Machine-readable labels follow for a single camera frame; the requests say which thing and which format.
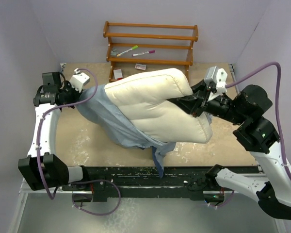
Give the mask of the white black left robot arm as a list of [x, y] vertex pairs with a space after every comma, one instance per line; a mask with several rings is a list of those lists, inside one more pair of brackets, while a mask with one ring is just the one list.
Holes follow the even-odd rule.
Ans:
[[18, 169], [33, 191], [69, 183], [85, 190], [90, 178], [82, 167], [68, 167], [56, 155], [56, 131], [63, 105], [74, 108], [90, 78], [75, 70], [70, 80], [60, 72], [43, 73], [42, 80], [33, 98], [36, 119], [31, 147], [27, 157], [19, 160]]

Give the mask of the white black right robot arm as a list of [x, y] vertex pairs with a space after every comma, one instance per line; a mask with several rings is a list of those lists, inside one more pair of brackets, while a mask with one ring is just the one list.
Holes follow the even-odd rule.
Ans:
[[266, 91], [248, 85], [234, 99], [225, 93], [213, 94], [214, 84], [204, 81], [192, 87], [193, 94], [169, 101], [193, 117], [209, 113], [237, 125], [233, 131], [237, 141], [256, 159], [268, 181], [261, 182], [214, 165], [206, 174], [211, 190], [232, 189], [256, 201], [269, 216], [291, 220], [291, 171], [282, 152], [281, 137], [273, 123], [263, 117], [272, 106]]

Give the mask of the cream white pillow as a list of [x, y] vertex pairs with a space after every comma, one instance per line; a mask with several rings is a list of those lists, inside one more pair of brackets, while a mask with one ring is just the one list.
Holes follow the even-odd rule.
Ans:
[[104, 91], [137, 129], [159, 141], [206, 144], [212, 137], [205, 114], [193, 117], [169, 101], [193, 93], [179, 69], [134, 74], [106, 84]]

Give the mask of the blue printed pillowcase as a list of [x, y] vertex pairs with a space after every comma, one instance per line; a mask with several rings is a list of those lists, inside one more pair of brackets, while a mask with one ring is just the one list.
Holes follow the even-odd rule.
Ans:
[[168, 152], [173, 151], [175, 142], [162, 142], [137, 129], [108, 99], [104, 85], [84, 90], [77, 110], [88, 121], [99, 125], [114, 143], [129, 149], [151, 148], [159, 177], [163, 177], [163, 159]]

